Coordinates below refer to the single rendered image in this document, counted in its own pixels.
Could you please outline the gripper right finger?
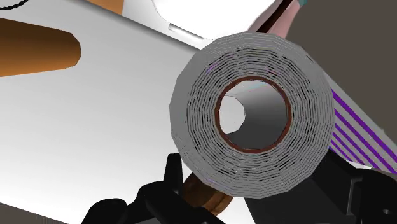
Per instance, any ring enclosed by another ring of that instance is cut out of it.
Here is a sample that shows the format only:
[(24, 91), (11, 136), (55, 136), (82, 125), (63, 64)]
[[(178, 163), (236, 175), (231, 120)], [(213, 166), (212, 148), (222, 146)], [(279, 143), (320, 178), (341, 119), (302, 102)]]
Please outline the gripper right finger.
[(397, 224), (397, 174), (355, 168), (329, 151), (290, 191), (246, 204), (255, 224)]

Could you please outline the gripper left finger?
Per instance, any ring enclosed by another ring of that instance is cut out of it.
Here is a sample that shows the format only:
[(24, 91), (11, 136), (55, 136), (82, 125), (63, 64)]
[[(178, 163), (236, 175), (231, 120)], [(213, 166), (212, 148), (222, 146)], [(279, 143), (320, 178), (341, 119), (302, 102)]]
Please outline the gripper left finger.
[(104, 199), (90, 207), (81, 224), (140, 224), (157, 219), (160, 224), (225, 224), (203, 207), (192, 207), (182, 198), (181, 156), (167, 156), (164, 178), (140, 187), (135, 200)]

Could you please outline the brown round wooden object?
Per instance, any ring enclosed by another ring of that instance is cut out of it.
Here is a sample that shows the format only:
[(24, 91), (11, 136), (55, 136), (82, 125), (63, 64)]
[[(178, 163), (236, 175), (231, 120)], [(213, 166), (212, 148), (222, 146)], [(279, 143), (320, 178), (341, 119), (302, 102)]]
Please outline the brown round wooden object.
[(233, 197), (207, 186), (191, 173), (183, 183), (183, 198), (192, 207), (203, 207), (217, 216), (231, 203)]

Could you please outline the purple striped white object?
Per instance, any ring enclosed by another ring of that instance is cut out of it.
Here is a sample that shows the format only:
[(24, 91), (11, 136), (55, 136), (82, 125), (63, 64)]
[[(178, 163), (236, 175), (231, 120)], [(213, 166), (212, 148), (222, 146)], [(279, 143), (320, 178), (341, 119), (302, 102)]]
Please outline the purple striped white object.
[(328, 76), (335, 128), (330, 149), (355, 167), (397, 174), (397, 144)]

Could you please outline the grey paper roll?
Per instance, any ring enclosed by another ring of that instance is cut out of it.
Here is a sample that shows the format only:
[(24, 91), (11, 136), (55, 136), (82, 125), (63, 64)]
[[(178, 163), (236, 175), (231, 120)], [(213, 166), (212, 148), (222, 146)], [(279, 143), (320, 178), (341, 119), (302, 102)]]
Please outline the grey paper roll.
[(242, 32), (197, 52), (176, 80), (171, 135), (183, 162), (227, 195), (262, 199), (307, 179), (326, 155), (334, 100), (300, 46)]

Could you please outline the pink object with dark stripe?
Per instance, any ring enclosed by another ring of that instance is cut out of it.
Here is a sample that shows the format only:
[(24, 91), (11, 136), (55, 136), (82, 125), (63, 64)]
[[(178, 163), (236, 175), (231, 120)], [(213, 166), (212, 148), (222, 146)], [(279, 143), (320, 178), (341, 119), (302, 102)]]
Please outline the pink object with dark stripe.
[(274, 0), (249, 27), (248, 31), (275, 34), (285, 38), (294, 18), (307, 0)]

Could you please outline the orange brown tapered object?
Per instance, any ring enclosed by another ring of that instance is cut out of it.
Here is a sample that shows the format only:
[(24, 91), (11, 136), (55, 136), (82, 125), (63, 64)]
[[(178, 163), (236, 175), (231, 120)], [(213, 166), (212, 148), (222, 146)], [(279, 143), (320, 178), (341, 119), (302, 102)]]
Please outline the orange brown tapered object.
[(70, 32), (0, 18), (0, 77), (67, 69), (80, 58)]

